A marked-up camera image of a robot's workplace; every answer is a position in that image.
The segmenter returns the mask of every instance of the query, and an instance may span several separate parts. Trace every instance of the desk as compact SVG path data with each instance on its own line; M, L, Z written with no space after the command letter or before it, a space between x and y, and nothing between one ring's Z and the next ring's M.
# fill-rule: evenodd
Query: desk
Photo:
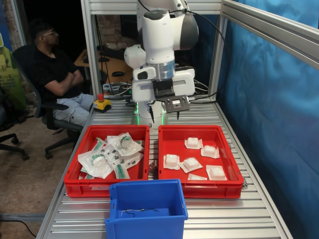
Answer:
M81 66L81 67L84 67L85 69L85 75L86 77L88 78L88 76L90 76L89 74L89 69L90 68L90 65L89 63L84 63L83 62L83 56L84 54L87 53L87 50L84 49L82 51L82 53L79 55L79 57L76 59L76 61L74 62L74 64L76 66ZM97 51L97 59L100 58L100 51ZM108 70L109 70L109 74L110 74L110 81L111 83L114 83L114 82L126 82L126 81L129 81L130 83L132 82L131 79L133 78L132 75L133 75L133 72L132 72L132 68L129 67L125 61L123 60L119 60L119 59L116 59L116 58L112 58L112 57L108 57L108 59L110 59L108 62L107 62L107 65L108 65ZM99 64L99 70L102 70L102 64L103 64L103 72L105 72L105 74L107 74L107 71L106 71L106 67L105 67L105 64L104 62L98 62ZM127 72L127 71L130 71L128 73L126 73L125 75L123 76L117 76L117 77L114 77L112 76L112 73L115 72L115 71L122 71L122 72Z

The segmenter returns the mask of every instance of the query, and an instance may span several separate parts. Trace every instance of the man's glasses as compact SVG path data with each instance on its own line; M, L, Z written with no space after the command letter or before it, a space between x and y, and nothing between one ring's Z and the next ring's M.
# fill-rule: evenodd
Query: man's glasses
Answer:
M56 31L52 31L52 32L49 32L49 33L44 34L42 36L47 36L47 35L51 35L51 34L53 34L53 36L57 36L58 33L56 33Z

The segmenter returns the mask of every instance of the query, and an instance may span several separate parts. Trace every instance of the blue bin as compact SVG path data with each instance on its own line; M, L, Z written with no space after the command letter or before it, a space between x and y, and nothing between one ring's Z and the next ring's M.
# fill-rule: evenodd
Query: blue bin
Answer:
M188 218L179 179L110 186L107 239L182 239Z

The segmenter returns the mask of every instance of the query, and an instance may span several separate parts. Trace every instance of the computer mouse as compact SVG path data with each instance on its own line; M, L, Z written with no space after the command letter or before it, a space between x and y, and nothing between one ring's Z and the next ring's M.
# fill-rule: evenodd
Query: computer mouse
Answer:
M112 76L116 77L116 76L123 76L125 73L122 71L115 71L112 73Z
M109 61L110 59L109 58L106 58L106 57L100 57L99 58L99 62L105 62L105 61Z

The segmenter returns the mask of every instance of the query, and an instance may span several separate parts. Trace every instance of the chair wheel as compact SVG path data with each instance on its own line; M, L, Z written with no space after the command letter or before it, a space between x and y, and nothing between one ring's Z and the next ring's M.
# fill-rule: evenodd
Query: chair wheel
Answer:
M50 158L53 158L53 155L49 152L45 152L45 157L46 159L50 159Z
M28 160L29 158L30 158L29 155L27 155L26 153L22 155L23 161L26 161L26 160Z
M18 144L19 143L19 139L18 138L12 138L11 139L11 143Z

